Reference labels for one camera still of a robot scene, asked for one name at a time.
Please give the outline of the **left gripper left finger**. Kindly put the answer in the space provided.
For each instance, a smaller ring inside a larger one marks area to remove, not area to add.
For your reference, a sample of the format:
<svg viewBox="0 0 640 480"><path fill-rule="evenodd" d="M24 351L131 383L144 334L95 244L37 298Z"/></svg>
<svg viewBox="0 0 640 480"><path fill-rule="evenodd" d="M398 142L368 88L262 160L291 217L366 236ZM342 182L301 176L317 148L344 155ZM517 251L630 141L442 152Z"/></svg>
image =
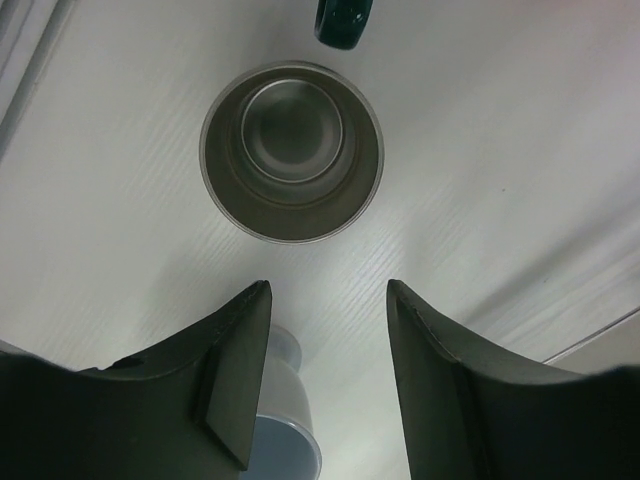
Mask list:
<svg viewBox="0 0 640 480"><path fill-rule="evenodd" d="M105 369L1 346L5 479L236 479L249 465L270 284Z"/></svg>

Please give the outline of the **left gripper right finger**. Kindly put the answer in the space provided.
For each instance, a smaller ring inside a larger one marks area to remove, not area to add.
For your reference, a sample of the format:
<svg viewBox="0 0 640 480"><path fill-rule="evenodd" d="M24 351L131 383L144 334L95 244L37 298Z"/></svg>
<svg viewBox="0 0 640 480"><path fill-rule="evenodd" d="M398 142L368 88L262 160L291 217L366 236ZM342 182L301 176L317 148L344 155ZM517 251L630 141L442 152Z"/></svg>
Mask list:
<svg viewBox="0 0 640 480"><path fill-rule="evenodd" d="M635 479L639 370L583 375L511 352L405 283L387 323L414 479Z"/></svg>

